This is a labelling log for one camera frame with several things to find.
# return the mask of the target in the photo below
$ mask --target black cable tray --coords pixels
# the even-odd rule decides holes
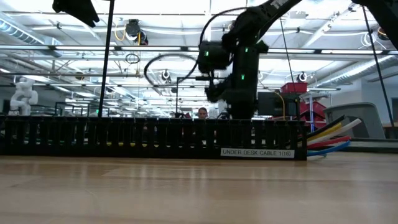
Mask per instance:
[[[303,121],[0,116],[0,125],[2,155],[307,159]]]

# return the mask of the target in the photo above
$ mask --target blue cable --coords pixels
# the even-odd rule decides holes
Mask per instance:
[[[322,156],[325,155],[326,153],[329,152],[336,152],[339,150],[342,150],[344,148],[346,148],[347,146],[349,146],[349,144],[351,143],[351,141],[346,141],[345,143],[339,145],[339,146],[335,146],[335,147],[331,147],[329,149],[325,149],[325,150],[321,150],[321,151],[316,151],[316,152],[308,152],[307,156]]]

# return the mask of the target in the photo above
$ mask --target label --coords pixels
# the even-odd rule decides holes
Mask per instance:
[[[221,148],[221,156],[294,159],[294,150]]]

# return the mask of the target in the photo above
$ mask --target yellow cable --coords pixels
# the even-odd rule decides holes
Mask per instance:
[[[120,37],[118,36],[117,30],[118,30],[118,23],[116,23],[116,27],[114,28],[114,37],[119,40],[119,41],[124,41],[124,38],[126,38],[126,25],[124,25],[124,30],[123,30],[123,38],[120,39]]]
[[[280,97],[280,99],[282,100],[282,104],[283,104],[283,113],[284,113],[284,120],[285,120],[285,100],[284,98],[277,92],[274,92],[276,95],[278,95]]]
[[[140,46],[141,45],[141,32],[138,32],[138,37],[137,38],[138,38],[138,41],[137,41],[138,46]],[[141,63],[137,63],[136,75],[139,75],[139,71],[141,70],[140,64]]]
[[[308,138],[307,141],[312,141],[314,139],[318,139],[320,137],[326,136],[327,134],[330,134],[332,132],[339,130],[341,127],[342,127],[341,123],[338,123],[338,124],[334,125],[333,127],[325,130],[324,132],[317,134],[316,136],[312,136],[312,137]]]

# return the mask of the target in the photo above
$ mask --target ceiling duct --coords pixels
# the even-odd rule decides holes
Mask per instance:
[[[53,37],[46,37],[45,40],[40,40],[39,38],[33,36],[28,32],[27,28],[22,25],[17,24],[3,13],[0,12],[0,31],[6,33],[12,37],[15,37],[29,45],[60,45],[61,43],[54,39]],[[40,50],[44,55],[49,55],[53,57],[61,57],[62,52],[55,50]]]
[[[398,64],[398,57],[386,56],[379,59],[380,69],[389,68]],[[328,76],[325,81],[320,80],[314,87],[323,88],[332,85],[342,85],[352,82],[356,79],[371,75],[377,72],[377,65],[374,60],[370,62],[358,62],[350,65],[334,74]]]

